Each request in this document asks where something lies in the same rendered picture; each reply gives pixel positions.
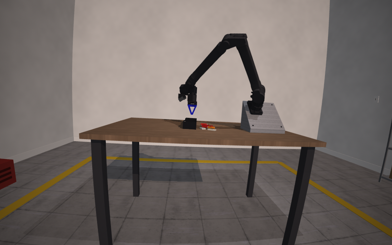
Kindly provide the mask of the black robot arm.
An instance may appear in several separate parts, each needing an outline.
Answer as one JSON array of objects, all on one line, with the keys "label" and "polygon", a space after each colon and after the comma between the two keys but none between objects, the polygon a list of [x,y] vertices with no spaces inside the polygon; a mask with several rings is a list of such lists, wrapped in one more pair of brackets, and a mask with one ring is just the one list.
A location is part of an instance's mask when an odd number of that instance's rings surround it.
[{"label": "black robot arm", "polygon": [[196,82],[205,72],[223,55],[227,49],[236,47],[241,56],[246,74],[252,89],[252,101],[248,101],[249,111],[252,115],[262,115],[262,107],[265,99],[265,87],[261,85],[255,63],[249,50],[247,35],[243,33],[226,34],[198,68],[191,74],[184,85],[180,86],[180,94],[178,94],[179,102],[186,99],[192,101],[193,95],[197,94]]}]

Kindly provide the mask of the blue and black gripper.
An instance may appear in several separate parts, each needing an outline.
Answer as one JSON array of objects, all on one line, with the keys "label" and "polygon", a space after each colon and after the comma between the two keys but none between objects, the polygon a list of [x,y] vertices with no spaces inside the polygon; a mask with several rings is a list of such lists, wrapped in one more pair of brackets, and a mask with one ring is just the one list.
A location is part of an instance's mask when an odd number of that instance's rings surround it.
[{"label": "blue and black gripper", "polygon": [[[194,113],[194,111],[195,111],[195,108],[197,107],[197,101],[196,101],[196,99],[197,99],[197,94],[192,94],[193,95],[193,99],[192,99],[192,101],[188,101],[187,103],[187,105],[188,105],[188,108],[189,108],[189,111],[190,111],[190,113],[191,113],[191,115],[193,115],[193,113]],[[194,107],[194,110],[193,110],[193,112],[191,112],[191,108],[190,107]]]}]

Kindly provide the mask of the black rack of bins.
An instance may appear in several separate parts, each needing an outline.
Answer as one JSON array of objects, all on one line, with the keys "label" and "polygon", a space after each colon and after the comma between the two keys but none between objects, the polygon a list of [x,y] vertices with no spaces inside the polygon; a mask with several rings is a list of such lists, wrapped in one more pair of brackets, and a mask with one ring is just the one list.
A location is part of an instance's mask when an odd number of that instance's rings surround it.
[{"label": "black rack of bins", "polygon": [[197,118],[185,118],[183,121],[183,129],[196,130]]}]

